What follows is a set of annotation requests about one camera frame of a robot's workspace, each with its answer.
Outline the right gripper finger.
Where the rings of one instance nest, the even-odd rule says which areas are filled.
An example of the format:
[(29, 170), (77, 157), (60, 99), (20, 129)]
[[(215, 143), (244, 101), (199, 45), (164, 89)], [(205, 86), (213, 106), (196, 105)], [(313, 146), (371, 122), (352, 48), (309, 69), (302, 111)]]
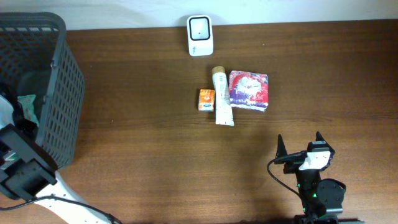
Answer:
[(321, 133), (319, 131), (316, 132), (316, 141), (325, 141), (325, 139), (323, 138), (323, 136), (321, 135)]
[(287, 150), (285, 148), (284, 140), (282, 138), (282, 135), (279, 134), (277, 138), (277, 152), (276, 152), (276, 157), (284, 157), (287, 155)]

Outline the white tube with tan cap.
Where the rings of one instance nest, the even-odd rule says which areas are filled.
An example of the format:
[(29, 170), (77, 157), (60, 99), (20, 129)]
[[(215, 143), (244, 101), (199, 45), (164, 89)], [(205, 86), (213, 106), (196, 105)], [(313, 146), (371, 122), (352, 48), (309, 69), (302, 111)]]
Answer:
[(215, 89), (215, 123), (234, 126), (233, 110), (229, 100), (228, 79), (222, 66), (212, 68), (212, 80)]

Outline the red purple tissue pack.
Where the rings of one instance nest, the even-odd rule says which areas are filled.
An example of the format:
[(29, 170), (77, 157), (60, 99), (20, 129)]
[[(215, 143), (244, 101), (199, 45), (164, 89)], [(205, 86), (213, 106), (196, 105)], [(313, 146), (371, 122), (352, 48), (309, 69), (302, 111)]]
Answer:
[(265, 112), (269, 106), (268, 76), (262, 73), (231, 71), (229, 101), (233, 108)]

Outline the orange Kleenex tissue pack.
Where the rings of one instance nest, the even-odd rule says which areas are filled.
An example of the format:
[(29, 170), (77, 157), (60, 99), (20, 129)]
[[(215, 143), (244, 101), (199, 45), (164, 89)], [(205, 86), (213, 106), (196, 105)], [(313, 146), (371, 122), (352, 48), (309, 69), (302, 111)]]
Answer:
[(199, 111), (214, 111), (215, 103), (215, 91), (209, 89), (201, 89), (198, 99), (198, 110)]

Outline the mint toilet wipes pack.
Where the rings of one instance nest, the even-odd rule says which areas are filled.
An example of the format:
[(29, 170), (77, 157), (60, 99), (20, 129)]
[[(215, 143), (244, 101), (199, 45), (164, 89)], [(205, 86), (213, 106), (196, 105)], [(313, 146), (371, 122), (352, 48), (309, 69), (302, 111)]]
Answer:
[(34, 101), (36, 99), (36, 95), (25, 95), (25, 96), (18, 96), (17, 100), (22, 106), (22, 110), (24, 113), (24, 118), (28, 119), (29, 121), (35, 123), (39, 126), (39, 120), (35, 115), (34, 111)]

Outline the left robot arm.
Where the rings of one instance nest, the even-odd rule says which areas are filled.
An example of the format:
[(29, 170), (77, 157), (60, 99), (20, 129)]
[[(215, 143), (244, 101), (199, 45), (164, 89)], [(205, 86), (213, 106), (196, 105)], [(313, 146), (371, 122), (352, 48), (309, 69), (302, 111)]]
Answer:
[(34, 142), (37, 130), (37, 124), (25, 118), (16, 93), (1, 84), (1, 193), (24, 200), (13, 209), (37, 204), (67, 223), (119, 223), (66, 184), (55, 161)]

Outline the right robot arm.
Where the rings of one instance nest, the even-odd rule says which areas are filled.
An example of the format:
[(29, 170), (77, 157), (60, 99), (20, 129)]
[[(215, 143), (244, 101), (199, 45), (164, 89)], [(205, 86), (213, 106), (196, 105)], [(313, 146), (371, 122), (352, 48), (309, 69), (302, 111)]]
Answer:
[(335, 150), (317, 132), (305, 151), (288, 154), (282, 136), (278, 136), (275, 164), (284, 166), (284, 174), (294, 174), (297, 188), (294, 193), (302, 202), (303, 214), (294, 216), (294, 223), (338, 223), (343, 213), (346, 192), (344, 183), (322, 179), (320, 172), (331, 165)]

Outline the white barcode scanner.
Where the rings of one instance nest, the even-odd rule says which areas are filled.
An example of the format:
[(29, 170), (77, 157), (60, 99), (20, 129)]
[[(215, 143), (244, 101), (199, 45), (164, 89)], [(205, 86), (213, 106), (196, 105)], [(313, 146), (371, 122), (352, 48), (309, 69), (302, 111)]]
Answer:
[(211, 55), (214, 51), (211, 18), (207, 15), (187, 19), (188, 52), (192, 57)]

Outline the grey plastic mesh basket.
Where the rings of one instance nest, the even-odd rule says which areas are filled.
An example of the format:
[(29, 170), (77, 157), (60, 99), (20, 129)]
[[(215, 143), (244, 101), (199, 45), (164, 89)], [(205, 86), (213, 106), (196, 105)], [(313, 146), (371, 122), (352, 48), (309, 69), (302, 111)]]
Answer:
[(63, 19), (51, 12), (1, 14), (1, 83), (35, 95), (35, 142), (69, 166), (74, 158), (85, 79), (66, 40)]

